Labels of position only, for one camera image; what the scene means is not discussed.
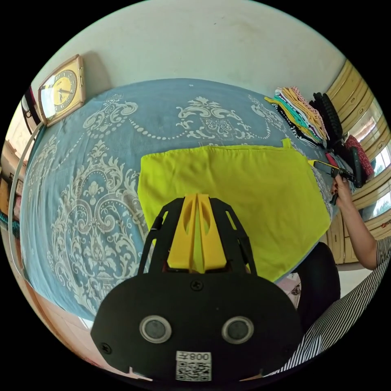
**wall clock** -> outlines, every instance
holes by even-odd
[[[46,126],[60,121],[84,104],[83,71],[82,57],[77,54],[57,67],[40,85],[38,108]]]

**qr code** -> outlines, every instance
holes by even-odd
[[[176,379],[188,382],[207,382],[212,380],[211,362],[177,361]]]

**bed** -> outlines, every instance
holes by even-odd
[[[297,139],[256,92],[198,79],[115,88],[43,129],[26,170],[20,211],[24,276],[40,295],[94,320],[106,294],[133,277],[147,226],[137,196],[140,159],[203,145],[269,145]],[[314,170],[330,217],[331,178]]]

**yellow cloth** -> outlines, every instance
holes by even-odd
[[[193,193],[219,198],[247,232],[258,275],[276,281],[330,226],[307,158],[289,139],[283,142],[281,148],[208,146],[142,157],[138,196],[148,227],[175,198]]]

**black and white striped clothing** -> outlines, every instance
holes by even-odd
[[[356,288],[334,302],[310,327],[290,360],[275,373],[302,364],[324,352],[355,324],[373,298],[391,258],[391,236],[377,243],[377,268]]]

